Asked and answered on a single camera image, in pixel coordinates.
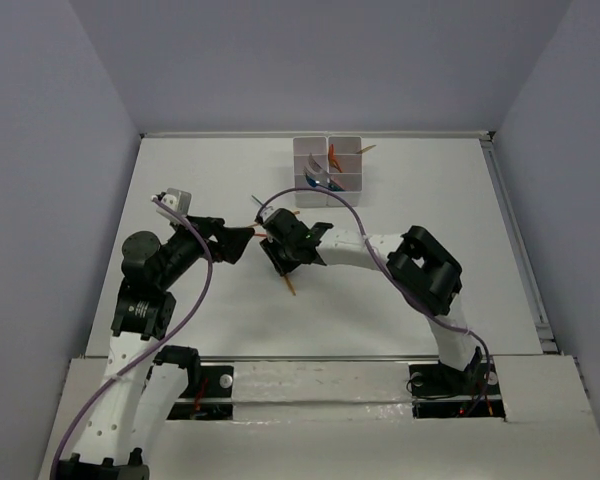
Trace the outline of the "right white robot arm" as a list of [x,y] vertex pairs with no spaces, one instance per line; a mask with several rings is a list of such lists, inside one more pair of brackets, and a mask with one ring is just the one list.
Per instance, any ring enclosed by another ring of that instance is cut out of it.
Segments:
[[427,318],[439,354],[438,377],[462,392],[482,361],[461,302],[462,267],[423,227],[402,235],[369,235],[317,222],[309,227],[291,211],[266,207],[256,217],[266,239],[260,246],[284,276],[301,265],[350,266],[378,271]]

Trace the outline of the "orange plastic spoon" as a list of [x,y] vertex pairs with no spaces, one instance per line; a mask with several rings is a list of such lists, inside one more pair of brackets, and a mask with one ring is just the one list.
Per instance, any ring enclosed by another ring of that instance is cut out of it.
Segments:
[[329,145],[329,149],[328,149],[328,163],[331,169],[341,173],[342,172],[342,168],[341,165],[339,163],[339,160],[337,159],[336,155],[335,155],[335,146],[333,144]]

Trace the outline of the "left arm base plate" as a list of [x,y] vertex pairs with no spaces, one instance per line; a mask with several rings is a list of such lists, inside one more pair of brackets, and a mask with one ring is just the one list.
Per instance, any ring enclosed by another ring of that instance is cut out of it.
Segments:
[[233,418],[234,366],[203,364],[201,379],[178,397],[169,421],[225,421]]

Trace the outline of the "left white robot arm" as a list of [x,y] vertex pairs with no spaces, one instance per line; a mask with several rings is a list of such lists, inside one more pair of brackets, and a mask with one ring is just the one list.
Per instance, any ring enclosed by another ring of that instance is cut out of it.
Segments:
[[255,231],[220,218],[177,217],[166,243],[150,231],[122,244],[123,279],[99,389],[70,426],[84,427],[67,458],[66,432],[54,454],[52,479],[146,479],[156,440],[180,395],[206,387],[199,353],[169,345],[176,299],[171,286],[198,260],[236,263]]

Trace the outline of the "blue metal fork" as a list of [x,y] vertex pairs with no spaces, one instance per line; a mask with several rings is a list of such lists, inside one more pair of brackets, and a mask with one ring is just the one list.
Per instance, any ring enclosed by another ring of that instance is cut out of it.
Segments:
[[308,171],[304,172],[306,183],[312,188],[320,188],[331,191],[331,182],[328,175],[313,174]]

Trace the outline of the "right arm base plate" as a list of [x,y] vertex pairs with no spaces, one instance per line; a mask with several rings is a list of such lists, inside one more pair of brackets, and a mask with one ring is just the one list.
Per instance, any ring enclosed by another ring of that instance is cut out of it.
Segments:
[[415,419],[506,418],[493,363],[478,364],[474,373],[440,362],[411,364],[405,389]]

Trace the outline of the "teal chopstick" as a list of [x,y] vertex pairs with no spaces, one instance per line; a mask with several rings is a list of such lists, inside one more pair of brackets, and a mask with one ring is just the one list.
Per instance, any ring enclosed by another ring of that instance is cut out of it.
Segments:
[[271,208],[271,205],[261,201],[255,195],[251,195],[251,199],[256,203],[256,205],[261,209]]

